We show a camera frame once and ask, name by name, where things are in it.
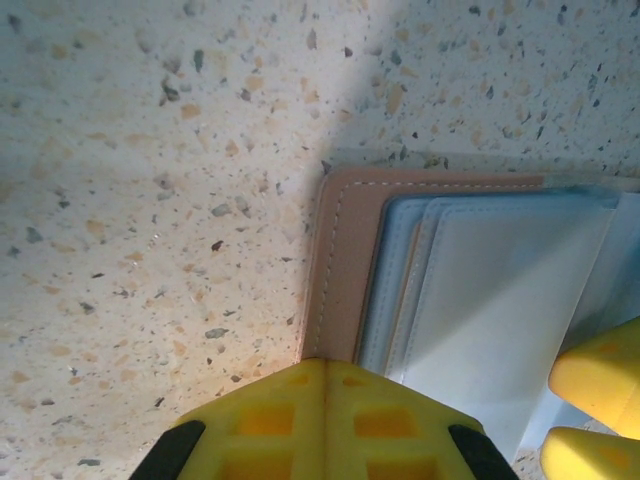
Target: tan leather wallet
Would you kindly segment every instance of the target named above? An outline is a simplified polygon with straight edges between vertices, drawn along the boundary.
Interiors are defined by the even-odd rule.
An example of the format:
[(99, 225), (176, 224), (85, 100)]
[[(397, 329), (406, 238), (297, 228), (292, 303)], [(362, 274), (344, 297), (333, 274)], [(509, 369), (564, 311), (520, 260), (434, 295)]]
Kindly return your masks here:
[(545, 177), (353, 167), (323, 181), (298, 359), (352, 362), (360, 338), (378, 227), (386, 202), (416, 193), (536, 191)]

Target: speckled surface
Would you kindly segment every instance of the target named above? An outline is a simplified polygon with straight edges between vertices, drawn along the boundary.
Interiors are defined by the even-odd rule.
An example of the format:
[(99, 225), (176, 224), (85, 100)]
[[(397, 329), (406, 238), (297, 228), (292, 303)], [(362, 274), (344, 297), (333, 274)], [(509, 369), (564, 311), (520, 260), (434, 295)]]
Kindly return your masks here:
[(639, 176), (636, 2), (496, 3), (3, 2), (0, 475), (290, 364), (331, 165)]

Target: yellow object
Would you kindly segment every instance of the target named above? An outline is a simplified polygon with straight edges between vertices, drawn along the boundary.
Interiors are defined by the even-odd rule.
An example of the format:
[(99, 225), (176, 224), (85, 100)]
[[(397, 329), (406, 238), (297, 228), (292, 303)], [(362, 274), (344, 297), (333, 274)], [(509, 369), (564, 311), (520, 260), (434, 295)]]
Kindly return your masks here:
[(552, 428), (540, 453), (548, 480), (638, 480), (640, 441), (574, 428)]
[(305, 360), (197, 408), (180, 480), (474, 480), (449, 431), (473, 418), (351, 364)]
[(616, 433), (640, 440), (640, 317), (560, 355), (549, 387)]

